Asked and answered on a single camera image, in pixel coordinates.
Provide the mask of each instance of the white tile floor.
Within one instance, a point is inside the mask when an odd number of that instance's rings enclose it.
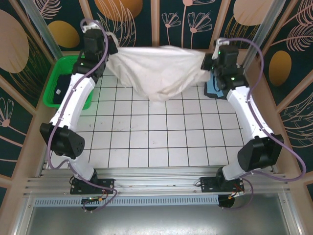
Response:
[[[106,70],[78,121],[82,157],[94,168],[228,164],[243,146],[236,113],[203,90],[200,84],[167,102],[151,102]],[[52,154],[52,163],[59,162]]]

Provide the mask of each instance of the white cloth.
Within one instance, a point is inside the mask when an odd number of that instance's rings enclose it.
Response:
[[[173,46],[118,47],[107,67],[125,87],[152,101],[166,101],[190,86],[206,82],[201,70],[205,53]]]

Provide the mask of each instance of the green plastic bin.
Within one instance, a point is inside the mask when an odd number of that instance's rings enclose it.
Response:
[[[60,104],[53,103],[54,90],[57,85],[59,75],[71,74],[73,70],[73,66],[77,61],[77,58],[78,58],[78,55],[67,55],[58,59],[58,61],[55,63],[55,66],[49,78],[47,87],[45,89],[44,97],[43,97],[43,101],[46,106],[54,107],[54,108],[60,107]],[[83,109],[87,109],[90,107],[92,94],[93,94],[93,90],[88,95]]]

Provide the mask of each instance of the vent grille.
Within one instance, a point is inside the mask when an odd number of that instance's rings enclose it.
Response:
[[[35,207],[81,207],[85,198],[37,198]],[[101,206],[101,202],[91,202],[86,207]],[[146,196],[146,197],[117,197],[108,206],[172,206],[172,205],[216,205],[217,195],[198,196]]]

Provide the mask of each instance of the black cloth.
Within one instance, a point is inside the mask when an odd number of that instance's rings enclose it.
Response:
[[[71,74],[60,75],[57,81],[57,85],[54,89],[53,103],[61,104],[65,94],[67,93]]]

